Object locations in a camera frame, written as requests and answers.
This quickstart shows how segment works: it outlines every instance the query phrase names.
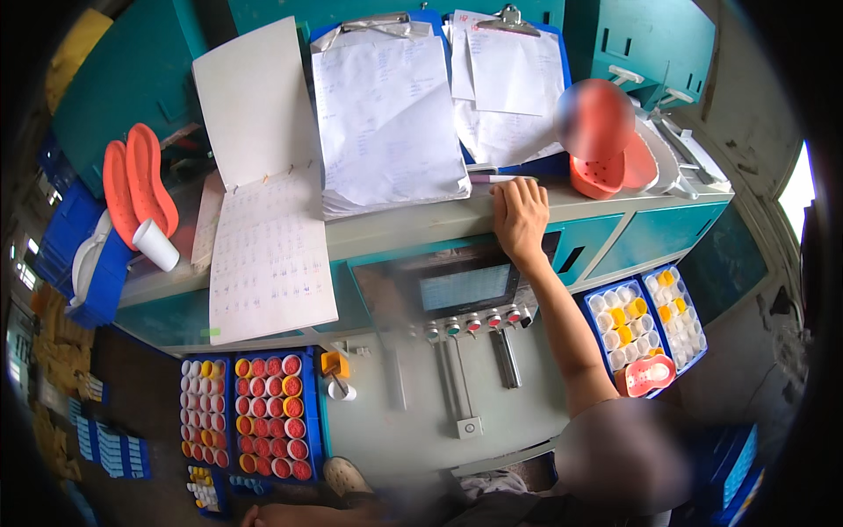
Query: blue tray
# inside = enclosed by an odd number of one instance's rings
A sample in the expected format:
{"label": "blue tray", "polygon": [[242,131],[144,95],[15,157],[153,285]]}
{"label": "blue tray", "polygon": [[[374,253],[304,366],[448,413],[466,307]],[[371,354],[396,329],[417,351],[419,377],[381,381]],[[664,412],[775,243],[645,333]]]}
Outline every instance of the blue tray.
{"label": "blue tray", "polygon": [[[228,427],[228,444],[229,446],[232,444],[237,444],[238,447],[235,450],[237,452],[237,458],[232,460],[231,463],[231,470],[230,473],[235,474],[237,476],[243,477],[250,477],[258,480],[265,480],[265,481],[272,481],[272,482],[284,482],[293,485],[314,485],[320,478],[322,474],[322,465],[325,463],[325,449],[322,444],[322,428],[320,425],[324,424],[321,422],[319,418],[319,390],[318,390],[318,383],[319,383],[319,373],[314,366],[314,361],[317,358],[317,354],[315,353],[315,349],[311,346],[305,347],[302,349],[282,349],[282,350],[270,350],[265,352],[242,352],[237,353],[234,356],[234,362],[236,363],[238,359],[245,358],[248,360],[252,360],[254,358],[263,358],[268,359],[270,357],[278,357],[280,359],[284,359],[287,355],[296,355],[298,358],[302,360],[302,372],[299,377],[302,380],[302,402],[304,403],[304,426],[307,428],[307,432],[304,434],[304,442],[308,445],[308,462],[310,463],[310,471],[311,476],[310,479],[305,481],[299,481],[296,478],[290,476],[287,479],[281,479],[276,477],[275,475],[272,476],[262,476],[255,472],[254,474],[247,474],[240,468],[239,457],[241,452],[239,451],[239,441],[238,438],[240,433],[237,431],[236,426],[232,425]],[[229,384],[234,385],[234,380],[232,380]],[[236,392],[234,390],[228,391],[228,387],[226,387],[226,408],[227,410],[234,411],[234,401],[236,397],[234,396]]]}
{"label": "blue tray", "polygon": [[[662,349],[664,350],[665,355],[673,359],[673,356],[670,355],[670,351],[668,350],[666,344],[666,340],[664,338],[664,331],[663,328],[659,327],[658,323],[655,319],[657,319],[658,314],[655,313],[655,306],[652,303],[652,298],[644,295],[644,286],[641,282],[636,280],[635,278],[625,278],[618,282],[611,283],[609,285],[605,285],[601,288],[595,288],[585,293],[583,296],[583,303],[580,305],[580,310],[585,315],[585,319],[588,321],[588,325],[591,326],[591,331],[594,334],[594,338],[597,340],[597,345],[600,348],[600,356],[603,358],[603,365],[606,367],[606,373],[609,375],[609,378],[612,379],[612,384],[617,387],[615,383],[615,375],[612,371],[611,366],[609,365],[609,350],[606,349],[606,346],[603,344],[603,336],[600,334],[600,329],[597,327],[597,321],[594,318],[594,313],[591,312],[591,308],[588,306],[588,301],[595,295],[595,294],[604,294],[607,291],[614,291],[617,288],[626,287],[632,289],[638,296],[644,298],[645,302],[647,302],[647,312],[653,317],[653,327],[658,333],[658,338],[661,340]],[[662,393],[663,388],[657,388],[655,390],[650,390],[646,395],[642,397],[646,399],[652,399],[656,395]]]}
{"label": "blue tray", "polygon": [[[656,320],[656,327],[658,328],[659,334],[662,336],[662,344],[664,344],[664,351],[665,352],[667,352],[669,349],[671,349],[670,341],[667,338],[668,334],[667,334],[667,331],[664,329],[664,324],[662,323],[662,319],[658,316],[658,313],[656,313],[656,311],[654,309],[655,305],[656,305],[656,302],[652,297],[652,293],[650,293],[649,289],[647,289],[645,284],[647,283],[646,280],[649,277],[657,275],[660,272],[665,272],[668,269],[675,269],[676,270],[676,273],[679,275],[679,279],[677,279],[676,282],[681,282],[684,286],[685,281],[682,280],[682,275],[679,274],[679,268],[677,268],[676,265],[674,265],[674,264],[667,264],[667,265],[664,265],[664,266],[661,266],[661,267],[657,267],[656,269],[653,269],[652,271],[650,271],[648,273],[641,274],[641,284],[642,284],[642,286],[644,286],[643,291],[644,291],[644,294],[645,294],[644,299],[647,301],[647,304],[651,306],[651,309],[653,309],[653,313],[654,313],[653,318]],[[687,290],[687,288],[685,289],[685,295],[683,297],[683,300],[687,304],[686,309],[687,308],[694,308],[694,311],[696,311],[696,307],[694,307],[694,302],[691,300],[690,292]],[[695,317],[695,320],[700,321],[699,314],[697,314],[697,316]],[[707,351],[708,351],[708,343],[706,343],[706,347],[701,348],[700,351],[690,361],[688,361],[685,364],[685,366],[682,367],[682,369],[677,368],[676,377],[678,378],[681,374],[688,371],[691,366],[696,364],[697,361],[699,361],[702,358],[702,356],[706,354]],[[670,355],[671,358],[673,358],[674,351],[672,349],[671,349],[671,352],[670,352],[669,355]]]}
{"label": "blue tray", "polygon": [[191,465],[202,466],[207,469],[211,469],[212,471],[231,471],[231,467],[237,464],[237,460],[232,456],[232,446],[231,446],[231,431],[234,430],[234,380],[236,377],[234,376],[234,362],[230,358],[227,353],[207,353],[204,355],[187,355],[185,356],[185,360],[193,361],[200,361],[204,362],[208,361],[218,361],[221,360],[225,363],[225,391],[223,392],[223,399],[225,400],[225,412],[223,415],[225,416],[225,435],[226,435],[226,444],[225,444],[225,451],[228,454],[228,467],[222,468],[219,465],[209,465],[205,462],[205,460],[196,460],[193,457],[188,458],[190,460]]}
{"label": "blue tray", "polygon": [[217,491],[217,505],[219,507],[219,512],[215,513],[206,508],[200,508],[200,516],[219,521],[229,521],[231,519],[231,509],[228,507],[228,496],[225,494],[225,479],[225,474],[220,471],[219,467],[216,470],[211,470],[211,482],[213,483],[214,490]]}

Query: window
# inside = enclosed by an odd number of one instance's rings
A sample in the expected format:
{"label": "window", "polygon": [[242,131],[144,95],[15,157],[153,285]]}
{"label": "window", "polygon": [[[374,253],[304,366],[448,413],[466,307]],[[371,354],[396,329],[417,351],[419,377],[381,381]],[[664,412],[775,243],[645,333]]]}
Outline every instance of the window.
{"label": "window", "polygon": [[796,167],[785,185],[785,190],[779,196],[779,204],[800,244],[802,243],[802,226],[805,224],[804,208],[811,204],[813,198],[813,177],[811,164],[808,162],[808,144],[802,143],[802,152],[799,153]]}
{"label": "window", "polygon": [[20,264],[18,264],[18,269],[20,269],[18,278],[20,278],[20,280],[26,284],[26,287],[30,290],[35,289],[35,273],[30,271],[27,266],[21,266]]}

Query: paper sheet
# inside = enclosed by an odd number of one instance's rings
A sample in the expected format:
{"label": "paper sheet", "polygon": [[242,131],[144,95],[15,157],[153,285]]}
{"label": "paper sheet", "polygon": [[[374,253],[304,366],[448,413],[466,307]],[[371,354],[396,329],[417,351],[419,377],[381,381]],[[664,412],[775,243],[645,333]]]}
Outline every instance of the paper sheet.
{"label": "paper sheet", "polygon": [[217,237],[217,223],[219,212],[223,208],[225,187],[219,176],[219,170],[214,170],[205,178],[202,187],[202,199],[199,202],[199,215],[196,217],[196,233],[193,235],[193,252],[191,264],[195,271],[200,271],[211,265],[213,241]]}
{"label": "paper sheet", "polygon": [[477,110],[545,114],[538,40],[508,31],[468,32]]}
{"label": "paper sheet", "polygon": [[213,248],[211,344],[338,320],[319,178],[314,165],[226,193]]}
{"label": "paper sheet", "polygon": [[476,163],[521,164],[562,151],[553,132],[553,112],[565,83],[559,37],[540,31],[535,67],[544,86],[541,116],[479,111],[472,100],[454,99],[454,124],[460,141]]}
{"label": "paper sheet", "polygon": [[331,48],[313,66],[327,218],[469,195],[440,39]]}
{"label": "paper sheet", "polygon": [[227,191],[319,163],[319,139],[293,17],[193,61],[208,138]]}
{"label": "paper sheet", "polygon": [[451,22],[451,97],[474,100],[474,84],[471,80],[471,60],[466,32],[477,29],[481,20],[493,20],[491,14],[472,13],[456,9]]}

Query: metal binder clip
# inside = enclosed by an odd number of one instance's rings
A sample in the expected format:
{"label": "metal binder clip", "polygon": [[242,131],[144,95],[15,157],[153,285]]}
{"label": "metal binder clip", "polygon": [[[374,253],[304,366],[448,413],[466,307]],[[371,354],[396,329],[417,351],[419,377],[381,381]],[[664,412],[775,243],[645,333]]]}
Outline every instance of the metal binder clip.
{"label": "metal binder clip", "polygon": [[406,24],[410,22],[410,15],[406,11],[398,11],[396,13],[374,14],[361,19],[346,20],[340,24],[341,31],[346,33],[348,31],[370,30],[377,29],[379,25],[388,24]]}
{"label": "metal binder clip", "polygon": [[500,17],[494,20],[483,20],[477,23],[477,27],[484,30],[509,31],[521,35],[541,36],[539,30],[530,25],[529,22],[521,20],[521,12],[511,3],[503,6],[495,16]]}

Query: hand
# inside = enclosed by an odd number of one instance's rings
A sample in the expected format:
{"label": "hand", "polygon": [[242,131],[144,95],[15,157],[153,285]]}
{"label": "hand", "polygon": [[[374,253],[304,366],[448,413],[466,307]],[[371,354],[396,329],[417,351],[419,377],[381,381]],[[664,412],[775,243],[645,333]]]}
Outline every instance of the hand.
{"label": "hand", "polygon": [[497,240],[515,266],[527,272],[548,263],[541,250],[550,219],[547,189],[533,179],[518,177],[495,184],[489,192],[494,196]]}

